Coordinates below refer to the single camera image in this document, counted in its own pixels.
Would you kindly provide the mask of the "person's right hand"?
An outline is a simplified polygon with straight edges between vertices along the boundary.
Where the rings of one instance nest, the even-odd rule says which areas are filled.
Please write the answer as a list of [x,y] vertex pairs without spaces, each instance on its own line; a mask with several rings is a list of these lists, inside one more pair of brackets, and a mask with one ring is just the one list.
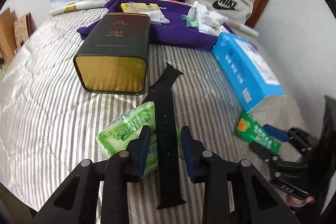
[[303,207],[306,204],[312,203],[314,201],[315,201],[315,198],[312,197],[312,196],[309,196],[309,197],[307,197],[304,200],[300,200],[300,199],[298,199],[298,198],[296,198],[294,196],[291,196],[291,195],[287,195],[287,198],[286,198],[286,203],[290,207]]

